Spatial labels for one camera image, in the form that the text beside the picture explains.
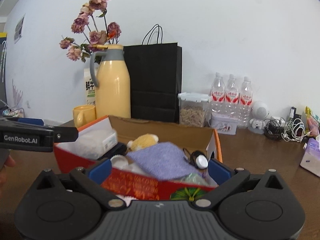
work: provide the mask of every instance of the human hand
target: human hand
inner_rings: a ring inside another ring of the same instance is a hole
[[[12,157],[9,156],[4,163],[4,166],[0,170],[0,197],[1,197],[1,188],[5,184],[5,182],[7,181],[7,174],[5,171],[5,167],[6,166],[14,167],[15,165],[16,165],[16,162],[14,161],[14,159],[12,159]]]

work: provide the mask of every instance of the white speaker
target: white speaker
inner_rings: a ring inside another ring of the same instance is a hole
[[[252,106],[251,113],[253,119],[250,120],[250,125],[248,126],[248,129],[251,132],[263,134],[264,127],[266,125],[264,120],[269,115],[269,109],[267,104],[261,101],[256,101]]]

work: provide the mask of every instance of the gray thermos handle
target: gray thermos handle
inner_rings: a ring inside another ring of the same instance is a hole
[[[95,87],[99,87],[99,81],[96,77],[96,74],[94,73],[94,61],[96,59],[96,56],[105,56],[107,53],[105,51],[96,51],[92,53],[91,58],[90,58],[90,75],[92,78],[92,81],[95,85]]]

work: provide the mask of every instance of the red bottle label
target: red bottle label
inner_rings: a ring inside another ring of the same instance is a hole
[[[240,104],[249,106],[252,103],[252,96],[241,96]]]
[[[226,101],[230,103],[238,103],[239,93],[236,92],[227,92],[226,93]]]
[[[213,101],[218,101],[218,102],[224,101],[224,92],[214,91],[211,93],[211,95],[212,95]]]

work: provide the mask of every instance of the mug handle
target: mug handle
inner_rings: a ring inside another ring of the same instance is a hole
[[[90,75],[96,88],[99,87],[99,81],[96,77],[96,74],[94,73],[94,61],[96,60],[96,56],[105,56],[106,54],[107,53],[105,51],[96,51],[92,53],[90,57]]]
[[[83,123],[84,123],[84,113],[83,111],[80,111],[77,118],[76,118],[76,127],[81,127],[83,126]]]

